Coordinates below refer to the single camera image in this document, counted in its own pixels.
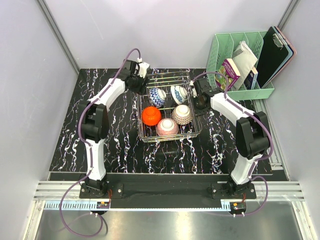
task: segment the metal wire rack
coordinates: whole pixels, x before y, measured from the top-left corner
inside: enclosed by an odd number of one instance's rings
[[[200,119],[194,114],[194,107],[192,104],[192,90],[190,87],[190,76],[187,71],[179,72],[165,72],[153,73],[147,75],[150,79],[147,86],[150,88],[160,88],[166,93],[166,101],[162,108],[159,108],[162,118],[171,118],[171,113],[176,106],[178,106],[173,99],[170,91],[171,86],[180,85],[187,91],[187,100],[183,103],[190,107],[192,113],[192,121],[187,125],[178,125],[178,133],[174,135],[158,136],[156,126],[148,126],[142,122],[142,111],[151,106],[149,102],[149,91],[145,95],[138,95],[137,99],[137,112],[138,112],[138,132],[139,137],[145,143],[149,142],[162,142],[194,138],[199,135],[202,130]]]

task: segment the blue book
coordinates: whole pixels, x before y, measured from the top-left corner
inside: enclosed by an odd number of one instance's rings
[[[255,88],[258,77],[258,71],[255,67],[251,69],[248,76],[244,80],[244,85],[247,90],[251,90]]]

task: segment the green plastic organizer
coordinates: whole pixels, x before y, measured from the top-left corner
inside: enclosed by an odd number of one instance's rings
[[[254,31],[215,34],[212,40],[206,71],[218,71],[224,59],[232,57],[233,51],[241,41],[246,42],[259,61],[261,50],[264,44],[263,37],[266,35],[266,33],[266,31]],[[217,85],[214,75],[208,74],[207,77],[211,87],[216,88]],[[238,91],[229,90],[228,96],[235,101],[267,99],[274,90],[275,88],[271,82],[262,89],[258,86],[258,84],[254,86],[254,89],[246,89],[245,85],[243,84]]]

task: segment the shiny floor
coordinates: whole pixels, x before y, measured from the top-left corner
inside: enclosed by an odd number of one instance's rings
[[[258,203],[249,202],[248,212]],[[64,211],[67,223],[84,211]],[[252,216],[233,218],[207,212],[110,211],[103,215],[103,226],[95,240],[301,240],[302,236],[293,208],[288,202],[267,202]],[[74,221],[71,228],[90,235],[100,227],[100,220],[87,215]],[[39,225],[37,240],[80,240],[63,227],[59,212],[45,210]]]

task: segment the floor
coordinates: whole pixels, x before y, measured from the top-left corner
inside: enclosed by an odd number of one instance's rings
[[[50,171],[86,172],[85,147],[76,131],[79,102],[97,94],[116,69],[82,69],[68,107]],[[151,74],[188,71],[190,79],[204,69],[152,69]],[[251,101],[242,102],[254,110]],[[137,96],[127,91],[112,105],[110,130],[104,144],[108,173],[229,174],[237,160],[235,127],[219,112],[200,117],[202,131],[195,138],[144,143],[139,139]],[[255,173],[272,174],[269,160],[259,162]]]
[[[257,202],[248,204],[248,212],[258,207]],[[94,234],[100,221],[92,216],[75,218],[84,211],[63,211],[67,223],[81,234]],[[110,211],[103,215],[108,228],[103,226],[96,240],[302,240],[302,236],[289,202],[267,202],[265,207],[252,216],[233,218],[216,216],[208,212],[152,212]],[[63,228],[59,212],[45,210],[40,221],[37,240],[83,239]]]

